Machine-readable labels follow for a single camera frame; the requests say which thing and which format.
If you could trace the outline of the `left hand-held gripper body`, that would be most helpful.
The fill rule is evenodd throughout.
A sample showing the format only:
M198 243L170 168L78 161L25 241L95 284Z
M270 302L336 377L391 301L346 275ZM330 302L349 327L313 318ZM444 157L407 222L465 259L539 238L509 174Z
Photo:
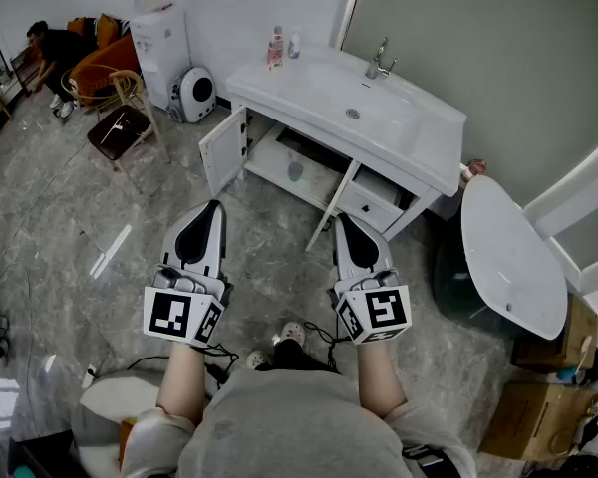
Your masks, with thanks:
M144 290L145 335L186 345L208 345L228 306L232 285L157 264Z

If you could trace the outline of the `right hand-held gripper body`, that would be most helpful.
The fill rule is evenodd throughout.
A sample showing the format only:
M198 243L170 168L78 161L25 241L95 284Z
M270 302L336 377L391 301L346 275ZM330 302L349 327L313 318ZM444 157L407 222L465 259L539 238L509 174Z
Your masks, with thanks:
M412 326L410 293L396 269L338 281L334 311L354 345L394 339Z

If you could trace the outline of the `white bathroom sink cabinet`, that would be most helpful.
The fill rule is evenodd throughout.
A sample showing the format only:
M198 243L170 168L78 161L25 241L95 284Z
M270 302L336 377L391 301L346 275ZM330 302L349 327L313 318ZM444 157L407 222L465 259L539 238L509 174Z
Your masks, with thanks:
M251 145L248 108L240 106L200 143L200 156L213 195L236 177L251 172L323 212L306 248L311 249L329 219L341 212L356 217L391 240L428 209L441 194L415 178L381 180L353 159L344 174L281 143L290 129L278 121Z

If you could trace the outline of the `pink white bottle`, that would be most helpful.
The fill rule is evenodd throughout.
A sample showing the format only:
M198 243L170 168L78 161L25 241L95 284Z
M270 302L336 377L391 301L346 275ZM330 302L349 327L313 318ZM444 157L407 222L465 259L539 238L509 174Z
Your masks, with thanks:
M267 51L267 68L272 71L281 68L283 65L284 45L283 45L283 29L277 25L273 29L272 37L268 43Z

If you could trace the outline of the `person's right forearm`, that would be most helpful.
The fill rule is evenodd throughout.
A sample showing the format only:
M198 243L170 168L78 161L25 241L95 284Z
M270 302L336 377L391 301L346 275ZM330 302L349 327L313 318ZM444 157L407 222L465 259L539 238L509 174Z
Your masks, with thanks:
M359 345L357 359L359 400L363 408L385 418L407 402L385 342Z

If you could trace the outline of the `white cabinet drawer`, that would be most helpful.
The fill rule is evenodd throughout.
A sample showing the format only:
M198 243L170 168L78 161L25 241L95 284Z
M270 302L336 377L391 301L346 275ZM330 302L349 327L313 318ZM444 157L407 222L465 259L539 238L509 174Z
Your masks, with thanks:
M344 188L337 209L385 232L409 208L415 195L361 166Z

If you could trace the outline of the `white cabinet door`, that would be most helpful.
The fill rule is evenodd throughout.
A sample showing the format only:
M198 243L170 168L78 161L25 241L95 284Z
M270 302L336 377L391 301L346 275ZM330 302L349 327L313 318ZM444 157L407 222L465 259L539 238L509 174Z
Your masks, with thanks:
M341 195L343 194L343 191L345 190L347 184L354 178L355 174L357 173L358 169L360 167L360 163L357 160L352 160L349 167L347 168L340 184L338 185L333 197L331 198L325 212L323 213L321 220L319 221L317 228L315 229L315 231L313 232L306 248L305 251L309 252L311 250L311 248L314 246L316 240L318 239L320 233L322 232L322 230L324 229L327 221L329 220L329 218L331 217L331 215L333 214L335 208L337 207L338 201L341 197Z
M210 192L216 197L242 170L247 159L247 108L240 106L200 143Z

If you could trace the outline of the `white floor strip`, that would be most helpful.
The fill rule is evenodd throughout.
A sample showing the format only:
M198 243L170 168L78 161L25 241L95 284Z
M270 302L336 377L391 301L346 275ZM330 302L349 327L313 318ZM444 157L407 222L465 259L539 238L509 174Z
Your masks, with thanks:
M101 274L107 268L108 264L114 258L118 250L121 248L122 244L125 242L131 231L132 226L130 224L127 224L116 237L112 245L107 249L107 251L99 256L98 260L94 263L90 270L90 276L93 279L98 279L101 276Z

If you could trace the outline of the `person's black trousers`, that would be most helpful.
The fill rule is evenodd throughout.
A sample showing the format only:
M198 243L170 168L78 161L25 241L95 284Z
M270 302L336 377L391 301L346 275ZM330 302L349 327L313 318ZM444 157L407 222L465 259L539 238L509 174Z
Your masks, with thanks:
M275 347L272 362L264 362L255 367L255 370L258 371L276 369L336 373L331 366L321 363L305 353L302 346L292 339L281 341Z

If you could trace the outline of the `white round cushion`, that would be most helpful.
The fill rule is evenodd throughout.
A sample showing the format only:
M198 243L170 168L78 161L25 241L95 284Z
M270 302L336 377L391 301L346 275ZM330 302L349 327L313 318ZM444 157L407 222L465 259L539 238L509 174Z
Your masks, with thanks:
M138 416L155 407L162 378L160 372L127 370L85 389L71 430L79 463L90 478L120 478L129 434Z

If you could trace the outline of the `wooden chair brown seat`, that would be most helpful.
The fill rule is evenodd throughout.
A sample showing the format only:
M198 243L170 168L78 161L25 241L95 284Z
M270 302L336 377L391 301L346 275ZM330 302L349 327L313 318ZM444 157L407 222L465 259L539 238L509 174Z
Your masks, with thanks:
M123 117L127 121L126 131L114 132L103 144L100 144L102 138L119 117ZM123 157L151 136L156 139L165 162L171 163L171 157L154 118L152 104L146 95L144 84L141 102L133 99L126 104L121 103L88 132L87 139L89 144L114 166L114 169L121 171L125 175L135 192L141 194L142 190L123 165Z

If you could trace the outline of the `white squeegee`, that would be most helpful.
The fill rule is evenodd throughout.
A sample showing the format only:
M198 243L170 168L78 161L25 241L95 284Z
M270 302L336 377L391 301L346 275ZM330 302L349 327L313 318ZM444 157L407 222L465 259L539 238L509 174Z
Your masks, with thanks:
M110 135L114 132L125 132L126 131L127 121L123 119L123 117L119 117L115 124L107 131L105 136L100 141L100 144L103 144Z

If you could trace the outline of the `white pet carrier backpack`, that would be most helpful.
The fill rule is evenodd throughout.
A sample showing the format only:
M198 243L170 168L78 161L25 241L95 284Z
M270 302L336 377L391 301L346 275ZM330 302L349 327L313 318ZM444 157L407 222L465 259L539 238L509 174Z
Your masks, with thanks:
M215 107L215 84L205 68L191 67L170 80L167 112L173 120L196 123Z

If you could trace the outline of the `person's grey shirt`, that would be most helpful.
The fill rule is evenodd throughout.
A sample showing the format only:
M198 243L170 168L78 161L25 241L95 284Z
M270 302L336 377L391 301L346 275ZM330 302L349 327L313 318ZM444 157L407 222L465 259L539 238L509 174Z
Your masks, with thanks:
M199 424L156 407L136 422L123 478L424 478L405 451L443 452L476 478L461 440L428 406L407 402L380 418L355 386L326 371L241 369Z

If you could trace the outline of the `chrome faucet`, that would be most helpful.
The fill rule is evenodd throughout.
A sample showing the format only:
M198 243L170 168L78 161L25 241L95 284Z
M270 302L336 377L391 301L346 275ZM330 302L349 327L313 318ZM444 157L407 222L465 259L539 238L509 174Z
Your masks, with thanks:
M369 80L374 80L379 75L387 77L394 68L397 59L394 59L389 67L382 66L382 58L387 49L388 43L389 38L384 37L378 51L374 55L373 59L369 62L368 68L365 73L365 77Z

